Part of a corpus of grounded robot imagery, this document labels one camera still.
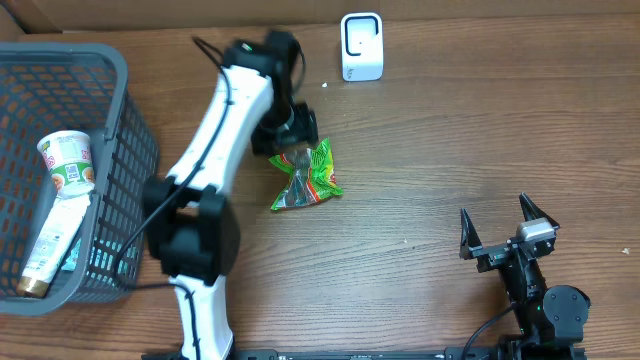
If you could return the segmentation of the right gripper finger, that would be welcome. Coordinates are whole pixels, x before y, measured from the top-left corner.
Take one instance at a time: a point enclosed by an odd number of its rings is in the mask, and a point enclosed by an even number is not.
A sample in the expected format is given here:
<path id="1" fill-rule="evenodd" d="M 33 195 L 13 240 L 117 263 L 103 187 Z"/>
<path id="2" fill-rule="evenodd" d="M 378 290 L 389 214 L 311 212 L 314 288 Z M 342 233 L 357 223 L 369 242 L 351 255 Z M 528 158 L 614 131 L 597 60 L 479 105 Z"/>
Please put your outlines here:
<path id="1" fill-rule="evenodd" d="M 526 193 L 522 192 L 519 195 L 519 202 L 524 219 L 526 221 L 545 219 L 555 230 L 558 230 L 560 228 L 560 224 L 546 212 L 544 212 L 541 208 L 539 208 Z"/>
<path id="2" fill-rule="evenodd" d="M 461 240 L 459 256 L 464 260 L 475 258 L 483 249 L 481 240 L 465 208 L 460 210 Z"/>

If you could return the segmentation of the green snack bag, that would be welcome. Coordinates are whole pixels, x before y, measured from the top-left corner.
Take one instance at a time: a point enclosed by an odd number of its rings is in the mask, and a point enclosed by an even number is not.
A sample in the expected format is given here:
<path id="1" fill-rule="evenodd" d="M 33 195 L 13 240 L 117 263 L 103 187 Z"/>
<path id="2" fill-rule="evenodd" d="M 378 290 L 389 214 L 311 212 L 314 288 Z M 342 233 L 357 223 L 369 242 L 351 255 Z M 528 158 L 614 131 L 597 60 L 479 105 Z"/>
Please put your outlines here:
<path id="1" fill-rule="evenodd" d="M 329 138 L 315 148 L 272 156 L 269 162 L 289 175 L 289 183 L 271 205 L 272 211 L 305 207 L 343 195 L 343 189 L 336 182 Z"/>

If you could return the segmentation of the instant noodle cup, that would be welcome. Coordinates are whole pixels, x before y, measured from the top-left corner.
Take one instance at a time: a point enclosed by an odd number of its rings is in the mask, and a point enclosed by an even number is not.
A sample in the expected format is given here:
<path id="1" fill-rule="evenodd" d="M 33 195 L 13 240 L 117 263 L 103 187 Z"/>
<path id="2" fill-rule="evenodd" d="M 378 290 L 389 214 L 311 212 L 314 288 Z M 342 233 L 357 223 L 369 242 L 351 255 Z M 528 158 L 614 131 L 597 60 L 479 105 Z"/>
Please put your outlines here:
<path id="1" fill-rule="evenodd" d="M 95 188 L 91 139 L 81 131 L 63 130 L 43 137 L 37 144 L 57 193 L 71 198 Z"/>

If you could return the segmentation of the white conditioner tube gold cap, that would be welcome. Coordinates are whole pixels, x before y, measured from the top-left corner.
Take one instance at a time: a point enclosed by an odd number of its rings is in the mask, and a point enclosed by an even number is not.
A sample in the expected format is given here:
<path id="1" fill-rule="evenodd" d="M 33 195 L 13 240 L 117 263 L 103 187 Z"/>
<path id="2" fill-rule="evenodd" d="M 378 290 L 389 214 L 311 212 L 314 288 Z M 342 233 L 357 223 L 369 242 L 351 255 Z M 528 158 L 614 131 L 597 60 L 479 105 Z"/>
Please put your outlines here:
<path id="1" fill-rule="evenodd" d="M 43 298 L 80 229 L 90 195 L 58 197 L 39 232 L 17 286 L 21 296 Z"/>

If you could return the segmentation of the teal snack packet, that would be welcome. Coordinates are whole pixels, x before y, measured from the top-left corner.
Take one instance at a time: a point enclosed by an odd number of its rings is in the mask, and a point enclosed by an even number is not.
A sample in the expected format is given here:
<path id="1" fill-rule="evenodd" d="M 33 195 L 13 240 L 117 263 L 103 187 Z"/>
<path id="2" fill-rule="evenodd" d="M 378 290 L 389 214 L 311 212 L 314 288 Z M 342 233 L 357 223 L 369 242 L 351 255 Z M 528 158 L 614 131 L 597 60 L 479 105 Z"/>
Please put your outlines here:
<path id="1" fill-rule="evenodd" d="M 71 249 L 71 251 L 69 252 L 69 254 L 66 256 L 64 262 L 61 265 L 61 271 L 66 271 L 66 272 L 73 272 L 75 271 L 77 265 L 78 265 L 78 259 L 80 256 L 80 250 L 81 250 L 81 239 L 78 239 L 74 245 L 74 247 Z M 87 257 L 87 261 L 88 264 L 90 265 L 92 262 L 92 259 L 94 257 L 94 247 L 93 245 L 89 246 L 90 249 L 90 253 Z"/>

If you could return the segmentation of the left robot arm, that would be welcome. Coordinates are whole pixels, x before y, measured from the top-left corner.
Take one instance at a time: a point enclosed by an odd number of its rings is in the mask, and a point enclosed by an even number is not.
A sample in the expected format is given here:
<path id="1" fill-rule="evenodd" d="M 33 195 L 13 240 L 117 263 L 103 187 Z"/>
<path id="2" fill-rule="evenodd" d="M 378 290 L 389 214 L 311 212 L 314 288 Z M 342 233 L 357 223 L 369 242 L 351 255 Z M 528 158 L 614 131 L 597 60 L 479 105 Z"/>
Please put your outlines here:
<path id="1" fill-rule="evenodd" d="M 193 41 L 218 69 L 216 88 L 166 178 L 147 179 L 142 228 L 179 304 L 183 344 L 174 358 L 230 359 L 226 280 L 240 245 L 230 201 L 236 171 L 247 149 L 271 156 L 314 145 L 318 128 L 314 112 L 294 99 L 294 67 L 305 58 L 293 34 L 271 30 L 261 43 L 236 40 L 225 50 Z"/>

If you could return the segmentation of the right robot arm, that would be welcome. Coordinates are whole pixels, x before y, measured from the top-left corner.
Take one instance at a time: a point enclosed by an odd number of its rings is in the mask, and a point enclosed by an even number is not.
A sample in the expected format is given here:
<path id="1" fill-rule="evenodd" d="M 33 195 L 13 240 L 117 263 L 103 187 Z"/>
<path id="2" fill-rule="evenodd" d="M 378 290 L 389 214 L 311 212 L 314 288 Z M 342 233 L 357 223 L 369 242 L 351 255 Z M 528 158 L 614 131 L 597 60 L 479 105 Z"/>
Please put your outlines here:
<path id="1" fill-rule="evenodd" d="M 590 298 L 569 285 L 549 287 L 538 260 L 555 249 L 560 225 L 522 193 L 519 202 L 524 221 L 503 245 L 485 247 L 466 209 L 460 210 L 459 256 L 477 261 L 480 273 L 500 274 L 509 305 L 486 321 L 467 340 L 458 359 L 584 359 L 586 351 L 575 345 L 584 339 Z M 491 348 L 474 345 L 486 329 L 514 314 L 520 333 L 502 336 Z"/>

